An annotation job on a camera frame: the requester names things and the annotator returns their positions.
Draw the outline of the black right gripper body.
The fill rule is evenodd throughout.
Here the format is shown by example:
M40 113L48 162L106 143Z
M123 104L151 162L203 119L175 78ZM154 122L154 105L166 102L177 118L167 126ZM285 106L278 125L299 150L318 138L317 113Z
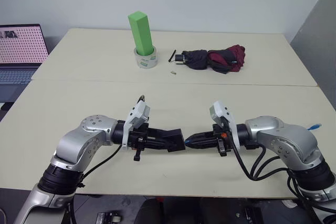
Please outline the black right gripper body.
M227 156L232 150L232 133L228 123L222 123L221 126L213 124L213 135L217 140L217 149L221 157Z

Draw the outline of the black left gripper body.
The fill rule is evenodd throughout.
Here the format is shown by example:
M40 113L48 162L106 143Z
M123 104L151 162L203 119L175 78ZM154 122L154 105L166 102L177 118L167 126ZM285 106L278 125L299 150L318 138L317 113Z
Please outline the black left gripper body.
M145 145L148 139L148 128L149 123L144 123L139 128L133 128L129 132L128 147L135 150L133 160L136 162L140 161L141 152L145 149Z

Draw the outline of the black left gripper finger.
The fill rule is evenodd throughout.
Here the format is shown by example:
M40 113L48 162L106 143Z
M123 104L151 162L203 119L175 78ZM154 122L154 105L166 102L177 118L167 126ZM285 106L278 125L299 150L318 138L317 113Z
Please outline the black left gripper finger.
M170 145L164 140L147 140L146 147L153 150L167 150Z
M170 131L148 128L148 137L151 138L168 138L170 135Z

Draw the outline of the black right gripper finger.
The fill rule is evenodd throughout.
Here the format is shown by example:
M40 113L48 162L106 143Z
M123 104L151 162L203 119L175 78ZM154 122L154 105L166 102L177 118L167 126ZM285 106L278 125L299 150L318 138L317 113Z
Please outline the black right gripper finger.
M193 149L216 148L218 146L217 140L210 141L186 141L186 146Z
M188 141L210 141L213 139L213 132L195 133L187 138Z

